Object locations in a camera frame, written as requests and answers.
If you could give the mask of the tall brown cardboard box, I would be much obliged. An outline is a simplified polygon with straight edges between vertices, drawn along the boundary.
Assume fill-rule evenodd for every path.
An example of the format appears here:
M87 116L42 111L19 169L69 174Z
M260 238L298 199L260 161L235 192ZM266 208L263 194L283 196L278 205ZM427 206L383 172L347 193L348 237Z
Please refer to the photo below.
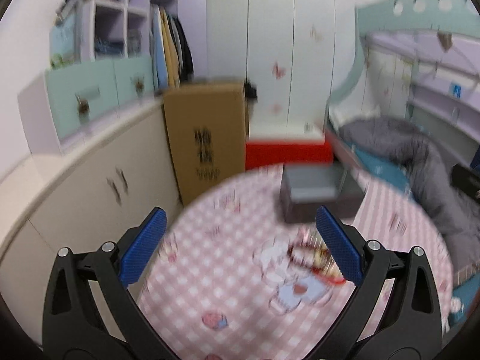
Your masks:
M182 203L245 172L244 83L183 85L163 94L163 113Z

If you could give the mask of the red storage bench white top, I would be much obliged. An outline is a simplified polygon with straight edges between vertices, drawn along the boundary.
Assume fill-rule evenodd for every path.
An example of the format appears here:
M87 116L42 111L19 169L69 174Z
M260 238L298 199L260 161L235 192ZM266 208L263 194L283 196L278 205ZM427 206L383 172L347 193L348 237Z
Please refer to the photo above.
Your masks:
M334 152L315 124L251 124L246 140L247 171L277 164L331 164Z

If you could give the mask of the purple open shelf unit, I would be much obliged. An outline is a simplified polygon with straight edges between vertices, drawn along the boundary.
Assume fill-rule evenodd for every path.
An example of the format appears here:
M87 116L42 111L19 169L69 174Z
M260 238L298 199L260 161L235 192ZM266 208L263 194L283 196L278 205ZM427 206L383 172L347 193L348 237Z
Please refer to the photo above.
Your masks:
M50 66L148 55L152 5L173 11L176 0L63 0L49 33Z

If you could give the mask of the mint green bunk bed frame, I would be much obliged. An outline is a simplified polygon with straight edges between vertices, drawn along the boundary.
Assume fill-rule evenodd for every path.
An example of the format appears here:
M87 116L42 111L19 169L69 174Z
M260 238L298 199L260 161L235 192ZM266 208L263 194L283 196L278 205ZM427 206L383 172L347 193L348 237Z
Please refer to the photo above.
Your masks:
M355 9L355 57L325 131L406 119L457 161L479 155L479 11L470 0L384 0Z

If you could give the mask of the hanging clothes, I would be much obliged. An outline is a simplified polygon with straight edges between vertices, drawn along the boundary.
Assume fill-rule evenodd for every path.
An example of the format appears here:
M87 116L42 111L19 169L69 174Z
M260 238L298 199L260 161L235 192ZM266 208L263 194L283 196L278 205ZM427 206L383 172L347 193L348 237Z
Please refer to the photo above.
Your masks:
M154 91L161 94L194 78L191 48L177 16L151 5L151 59Z

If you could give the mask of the white wardrobe with butterfly stickers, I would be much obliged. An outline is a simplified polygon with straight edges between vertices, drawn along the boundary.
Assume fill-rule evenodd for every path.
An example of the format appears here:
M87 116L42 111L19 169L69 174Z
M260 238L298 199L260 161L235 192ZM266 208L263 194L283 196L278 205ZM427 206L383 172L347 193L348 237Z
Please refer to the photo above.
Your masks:
M323 127L356 46L355 0L206 0L208 73L256 88L250 134Z

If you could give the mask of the grey metal tin box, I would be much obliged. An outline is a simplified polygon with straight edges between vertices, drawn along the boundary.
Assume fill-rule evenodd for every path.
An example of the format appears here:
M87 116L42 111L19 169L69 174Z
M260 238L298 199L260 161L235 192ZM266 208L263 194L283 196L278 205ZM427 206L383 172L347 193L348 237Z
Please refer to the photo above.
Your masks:
M353 219L364 198L364 189L340 163L283 166L279 202L288 224L314 222L322 206L340 219Z

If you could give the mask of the grey quilt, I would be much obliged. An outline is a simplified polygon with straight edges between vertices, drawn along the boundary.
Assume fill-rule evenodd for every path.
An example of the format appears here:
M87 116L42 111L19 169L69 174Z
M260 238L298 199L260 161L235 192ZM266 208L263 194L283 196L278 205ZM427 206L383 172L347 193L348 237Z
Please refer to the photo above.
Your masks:
M355 119L338 135L404 167L414 197L444 238L455 272L479 268L479 204L451 183L438 144L405 119Z

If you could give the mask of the pink checkered bear tablecloth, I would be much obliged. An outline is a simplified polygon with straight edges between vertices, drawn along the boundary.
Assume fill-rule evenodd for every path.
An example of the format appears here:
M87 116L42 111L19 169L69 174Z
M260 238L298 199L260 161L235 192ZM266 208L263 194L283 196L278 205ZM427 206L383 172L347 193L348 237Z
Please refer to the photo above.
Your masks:
M290 261L314 223L285 223L283 169L229 178L173 223L138 298L182 359L301 359L329 329L354 286L331 285Z

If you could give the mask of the beige low cabinet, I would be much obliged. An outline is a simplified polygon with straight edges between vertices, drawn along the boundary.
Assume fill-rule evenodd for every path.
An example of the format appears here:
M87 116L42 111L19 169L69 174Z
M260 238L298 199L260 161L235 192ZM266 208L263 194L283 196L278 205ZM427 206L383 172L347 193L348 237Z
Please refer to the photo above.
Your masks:
M1 182L1 296L35 344L58 251L115 242L156 206L169 220L181 209L157 102L121 116L66 155L27 158Z

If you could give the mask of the mint green drawer unit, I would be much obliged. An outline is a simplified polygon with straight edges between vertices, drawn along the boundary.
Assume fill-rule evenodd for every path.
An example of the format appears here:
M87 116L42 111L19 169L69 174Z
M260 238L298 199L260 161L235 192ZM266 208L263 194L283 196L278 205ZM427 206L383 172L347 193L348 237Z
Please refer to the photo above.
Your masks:
M30 153L61 155L118 111L153 97L151 57L104 58L43 72L18 105Z

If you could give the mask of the black clothes pile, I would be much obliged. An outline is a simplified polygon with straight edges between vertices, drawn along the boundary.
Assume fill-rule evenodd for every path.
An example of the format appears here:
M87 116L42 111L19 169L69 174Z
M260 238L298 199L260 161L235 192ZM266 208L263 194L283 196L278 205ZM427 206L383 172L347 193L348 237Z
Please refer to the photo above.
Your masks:
M247 102L257 102L257 88L250 80L245 80L243 83L244 96Z

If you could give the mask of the teal bed sheet mattress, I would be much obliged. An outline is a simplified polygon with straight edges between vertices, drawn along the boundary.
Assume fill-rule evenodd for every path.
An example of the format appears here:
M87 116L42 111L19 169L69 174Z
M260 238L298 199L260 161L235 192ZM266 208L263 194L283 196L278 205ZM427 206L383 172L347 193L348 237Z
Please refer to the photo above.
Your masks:
M414 199L407 171L402 168L402 166L398 166L385 158L377 157L367 151L361 150L353 143L347 143L347 145L371 175L389 183L411 200Z

